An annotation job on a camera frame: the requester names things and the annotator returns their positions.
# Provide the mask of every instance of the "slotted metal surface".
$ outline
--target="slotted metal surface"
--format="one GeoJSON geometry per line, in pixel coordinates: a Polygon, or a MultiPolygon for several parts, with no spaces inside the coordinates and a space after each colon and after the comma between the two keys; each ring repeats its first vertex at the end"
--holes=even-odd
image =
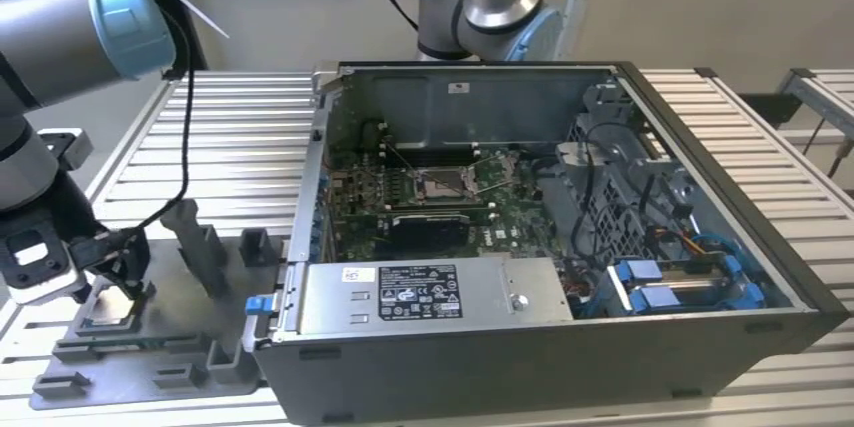
{"type": "MultiPolygon", "coordinates": [[[[247,227],[290,235],[311,128],[311,75],[199,73],[189,138],[189,189],[199,221],[220,236],[247,227]]],[[[153,107],[120,168],[93,198],[97,218],[112,228],[137,224],[180,189],[184,83],[153,107]]],[[[171,232],[156,223],[149,238],[171,232]]]]}
{"type": "MultiPolygon", "coordinates": [[[[845,194],[806,163],[753,110],[739,103],[718,79],[701,78],[693,70],[645,71],[645,75],[771,219],[781,234],[793,243],[838,298],[854,310],[854,209],[845,194]]],[[[193,149],[192,155],[196,182],[219,182],[211,184],[214,187],[207,187],[208,184],[200,187],[203,192],[211,194],[200,199],[200,205],[204,204],[208,218],[220,230],[239,229],[242,225],[254,222],[263,224],[268,219],[282,219],[286,224],[283,228],[287,228],[288,206],[295,200],[295,197],[283,196],[282,192],[287,191],[286,185],[299,182],[302,152],[287,143],[272,146],[266,143],[271,137],[290,138],[290,133],[275,128],[266,131],[258,129],[264,129],[270,123],[290,123],[294,116],[308,119],[308,75],[302,76],[302,84],[290,80],[279,83],[247,80],[262,78],[295,79],[296,76],[208,74],[205,83],[200,84],[208,86],[207,98],[211,102],[208,107],[199,108],[199,112],[208,112],[208,118],[222,115],[222,125],[234,124],[239,120],[250,123],[250,128],[255,129],[247,132],[228,131],[223,128],[220,131],[216,130],[218,126],[212,125],[214,121],[207,127],[196,126],[197,129],[212,129],[223,134],[223,142],[193,149]],[[264,94],[260,94],[260,90],[258,94],[250,94],[240,91],[242,85],[250,89],[284,89],[302,85],[306,91],[302,97],[292,91],[280,90],[276,90],[275,95],[270,90],[263,91],[264,94]],[[216,88],[223,89],[223,96],[216,96],[216,88]],[[267,115],[262,121],[259,118],[251,118],[255,107],[244,110],[247,99],[255,100],[259,97],[268,98],[279,107],[286,99],[304,100],[302,104],[291,102],[287,108],[271,107],[264,102],[256,102],[254,106],[266,111],[266,114],[259,115],[267,115]],[[254,217],[256,213],[263,213],[267,217],[254,217]]],[[[167,105],[177,103],[180,98],[173,98],[172,104],[167,105]]],[[[164,119],[164,113],[180,111],[180,107],[151,108],[160,109],[157,121],[148,124],[149,127],[157,126],[157,129],[151,129],[151,134],[139,136],[137,145],[143,147],[139,150],[135,150],[135,147],[128,150],[136,161],[112,169],[112,173],[101,179],[109,188],[95,192],[100,196],[96,205],[101,214],[121,216],[121,212],[127,210],[139,212],[137,217],[141,216],[148,212],[149,206],[144,202],[159,202],[164,199],[127,200],[111,197],[113,190],[132,192],[133,190],[121,190],[129,189],[128,187],[119,186],[136,183],[139,194],[135,198],[148,198],[155,195],[151,192],[160,192],[155,189],[155,186],[161,186],[159,182],[171,182],[171,179],[175,179],[173,175],[179,174],[175,167],[176,144],[163,137],[171,135],[169,129],[175,127],[160,127],[167,124],[160,122],[160,119],[164,119]]],[[[148,130],[141,128],[140,132],[145,133],[148,130]]],[[[121,218],[111,222],[131,220],[121,218]]],[[[11,423],[21,425],[35,425],[37,422],[49,425],[79,425],[85,422],[92,425],[127,423],[175,426],[286,423],[284,414],[270,389],[260,389],[246,397],[152,402],[52,412],[29,410],[27,396],[35,376],[47,366],[45,356],[55,340],[63,335],[73,312],[75,305],[68,300],[20,310],[7,306],[0,311],[0,325],[4,325],[4,316],[9,318],[8,331],[0,340],[0,419],[8,419],[11,423]]],[[[614,376],[614,381],[619,382],[618,375],[614,376]]],[[[388,425],[854,425],[854,320],[847,321],[805,353],[763,360],[713,399],[398,422],[388,425]]]]}
{"type": "Polygon", "coordinates": [[[793,69],[781,91],[794,94],[849,139],[854,138],[854,70],[793,69]]]}

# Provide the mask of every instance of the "metal frame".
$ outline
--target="metal frame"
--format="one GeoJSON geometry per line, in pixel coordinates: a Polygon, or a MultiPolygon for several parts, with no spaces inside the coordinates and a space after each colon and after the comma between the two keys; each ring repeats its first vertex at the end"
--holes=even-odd
{"type": "MultiPolygon", "coordinates": [[[[701,78],[693,70],[654,70],[643,71],[645,77],[655,87],[683,122],[693,130],[706,149],[723,166],[727,175],[739,184],[747,197],[755,203],[763,215],[771,221],[774,228],[790,242],[799,256],[810,265],[813,271],[834,289],[835,297],[849,310],[854,310],[854,214],[851,209],[835,194],[835,191],[819,181],[809,161],[785,148],[779,134],[751,114],[751,109],[743,106],[738,98],[722,89],[718,81],[701,78]]],[[[236,161],[207,172],[204,178],[196,181],[201,184],[231,179],[235,183],[231,202],[238,200],[238,193],[246,193],[244,183],[252,183],[259,176],[266,176],[270,168],[286,168],[284,159],[271,160],[263,155],[270,145],[270,130],[278,128],[274,124],[292,119],[296,111],[308,109],[310,100],[304,95],[292,93],[278,94],[278,100],[271,92],[260,93],[266,87],[258,79],[262,74],[208,74],[204,84],[208,87],[207,102],[203,102],[197,112],[207,111],[201,119],[209,120],[211,114],[223,114],[220,125],[236,128],[235,123],[243,125],[244,130],[232,130],[223,134],[220,145],[234,145],[231,153],[262,154],[248,164],[236,161]],[[242,103],[251,96],[235,96],[230,89],[236,85],[256,87],[255,98],[268,97],[268,103],[256,103],[260,108],[255,111],[258,119],[266,121],[251,122],[248,118],[224,115],[226,111],[247,111],[247,103],[242,103]],[[275,105],[283,105],[283,99],[303,98],[298,106],[290,103],[288,108],[280,108],[279,117],[272,111],[275,105]]],[[[310,85],[308,74],[303,74],[306,85],[310,85]]],[[[161,109],[155,102],[149,109],[161,109]]],[[[151,133],[152,137],[163,136],[163,132],[151,133]]],[[[128,171],[136,166],[131,164],[123,172],[123,182],[131,182],[141,191],[151,188],[157,178],[163,178],[173,170],[172,164],[151,165],[152,179],[144,181],[128,171]]],[[[116,208],[128,205],[123,200],[109,198],[116,208]]],[[[255,208],[247,200],[243,204],[247,215],[259,215],[262,208],[255,208]]],[[[224,209],[236,212],[234,203],[224,209]]],[[[16,425],[31,425],[39,420],[49,425],[77,425],[88,422],[101,424],[141,424],[149,425],[246,425],[280,424],[284,422],[282,408],[270,389],[262,389],[255,394],[243,397],[224,397],[172,402],[152,402],[132,405],[116,405],[73,410],[35,412],[27,406],[32,381],[47,365],[41,360],[49,352],[53,341],[63,335],[65,326],[73,318],[75,304],[65,300],[56,301],[43,307],[25,309],[0,309],[0,325],[4,316],[9,326],[0,339],[0,423],[8,421],[16,425]]],[[[771,357],[739,377],[733,384],[711,399],[682,400],[632,405],[614,405],[580,409],[567,409],[548,412],[507,414],[500,416],[456,418],[452,421],[407,422],[407,426],[459,425],[475,427],[487,425],[500,426],[624,426],[634,423],[650,423],[663,427],[686,426],[783,426],[802,425],[849,425],[854,420],[854,321],[849,320],[819,340],[805,353],[771,357]]]]}
{"type": "Polygon", "coordinates": [[[849,139],[854,138],[854,71],[791,69],[779,92],[794,94],[849,139]]]}

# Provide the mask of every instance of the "power supply label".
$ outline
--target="power supply label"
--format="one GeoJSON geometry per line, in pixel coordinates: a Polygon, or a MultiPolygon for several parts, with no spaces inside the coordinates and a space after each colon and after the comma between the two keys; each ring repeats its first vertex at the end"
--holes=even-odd
{"type": "Polygon", "coordinates": [[[455,265],[379,268],[383,320],[459,319],[463,302],[455,265]]]}

